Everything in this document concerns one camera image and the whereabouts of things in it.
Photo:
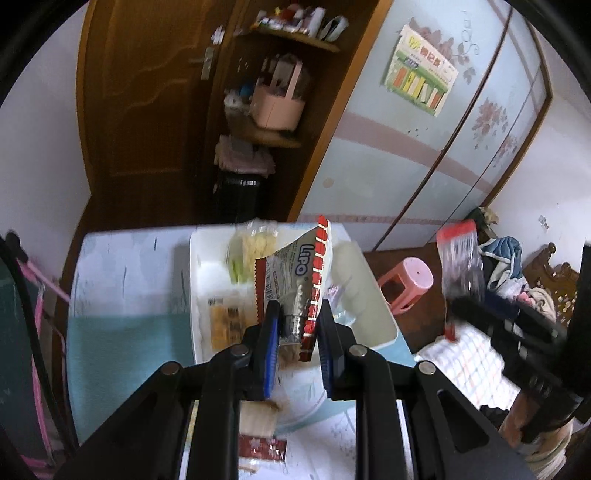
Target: wooden shelf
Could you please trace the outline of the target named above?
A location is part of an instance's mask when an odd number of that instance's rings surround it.
[[[300,148],[301,142],[275,130],[259,128],[248,115],[235,109],[226,108],[226,121],[230,134],[253,145],[264,145],[276,148]]]
[[[264,25],[252,27],[251,31],[262,33],[264,35],[274,35],[276,37],[287,38],[288,40],[298,41],[300,43],[306,43],[308,45],[312,45],[313,47],[322,48],[323,50],[328,50],[333,53],[340,52],[340,48],[333,43],[318,40],[318,38],[312,38],[302,33],[290,33],[286,32],[285,30],[275,30],[274,28],[269,28]]]

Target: wooden headboard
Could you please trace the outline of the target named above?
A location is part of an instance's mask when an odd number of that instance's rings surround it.
[[[556,245],[549,243],[523,269],[523,274],[530,287],[542,287],[550,292],[556,307],[556,318],[564,327],[567,327],[577,300],[579,274],[567,262],[552,268],[550,257],[553,253],[556,253]]]

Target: wooden door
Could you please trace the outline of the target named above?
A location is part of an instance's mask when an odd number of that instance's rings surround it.
[[[196,179],[216,58],[234,0],[93,0],[80,46],[78,108],[101,229],[199,221]]]

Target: black cable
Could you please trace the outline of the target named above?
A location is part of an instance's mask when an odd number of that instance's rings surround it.
[[[35,316],[33,315],[33,306],[31,304],[31,298],[27,290],[27,284],[25,278],[21,272],[20,267],[10,249],[7,247],[4,239],[0,236],[0,260],[4,262],[12,279],[14,280],[15,288],[17,289],[18,296],[21,299],[22,315],[25,319],[25,325],[27,327],[27,333],[29,337],[29,344],[31,347],[31,354],[33,356],[33,362],[37,369],[37,375],[39,377],[39,383],[45,400],[47,408],[51,415],[51,419],[56,425],[57,433],[60,436],[60,440],[64,446],[64,451],[68,457],[74,455],[76,450],[72,437],[66,427],[63,418],[57,408],[56,399],[53,396],[51,390],[51,384],[49,382],[49,376],[45,369],[45,363],[43,362],[43,354],[41,353],[41,345],[39,343],[39,337],[37,336],[37,328],[35,326]]]

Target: plastic bag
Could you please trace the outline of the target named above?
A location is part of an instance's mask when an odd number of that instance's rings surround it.
[[[277,249],[277,223],[254,219],[239,226],[230,240],[226,263],[232,283],[246,283],[255,277],[255,261]]]
[[[350,327],[355,323],[356,317],[346,310],[343,305],[343,294],[346,285],[331,285],[326,292],[326,300],[330,303],[330,309],[336,323]]]
[[[214,352],[240,343],[244,330],[256,324],[256,318],[248,314],[239,297],[211,297],[207,300],[207,305]]]
[[[437,232],[441,259],[441,293],[445,299],[484,298],[485,282],[474,220],[445,226]]]
[[[316,228],[256,261],[255,298],[259,323],[265,319],[269,300],[278,300],[285,317],[280,345],[301,345],[301,362],[312,358],[316,317],[328,288],[332,255],[330,222],[321,215]]]

